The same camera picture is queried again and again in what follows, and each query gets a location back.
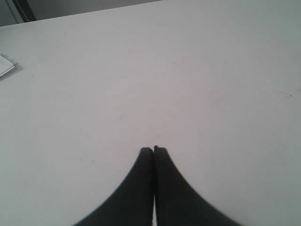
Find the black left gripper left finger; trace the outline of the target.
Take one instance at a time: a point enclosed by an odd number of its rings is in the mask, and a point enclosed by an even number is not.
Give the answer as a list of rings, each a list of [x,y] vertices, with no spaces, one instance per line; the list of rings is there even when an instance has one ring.
[[[77,226],[151,226],[153,219],[153,151],[139,151],[118,188]]]

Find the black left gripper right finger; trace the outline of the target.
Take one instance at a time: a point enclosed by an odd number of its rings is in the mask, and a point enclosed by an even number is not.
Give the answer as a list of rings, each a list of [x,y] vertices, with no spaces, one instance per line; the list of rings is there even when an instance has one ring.
[[[154,147],[155,206],[158,226],[238,226],[204,200],[185,180],[168,151]]]

